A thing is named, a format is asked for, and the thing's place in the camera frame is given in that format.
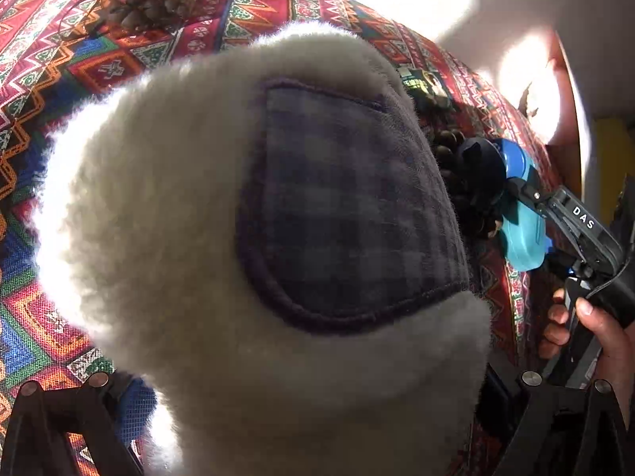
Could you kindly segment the person right hand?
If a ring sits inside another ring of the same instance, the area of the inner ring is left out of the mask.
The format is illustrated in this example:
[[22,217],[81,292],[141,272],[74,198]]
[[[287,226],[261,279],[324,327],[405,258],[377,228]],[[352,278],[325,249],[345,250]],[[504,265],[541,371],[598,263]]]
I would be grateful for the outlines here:
[[[538,345],[540,359],[550,360],[558,355],[570,339],[565,327],[570,318],[565,302],[565,289],[553,294],[548,311],[548,323]],[[594,307],[580,297],[575,304],[582,326],[589,329],[600,342],[602,353],[598,358],[594,378],[606,379],[614,388],[626,429],[629,429],[631,402],[634,394],[634,325],[623,329],[617,320],[602,308]]]

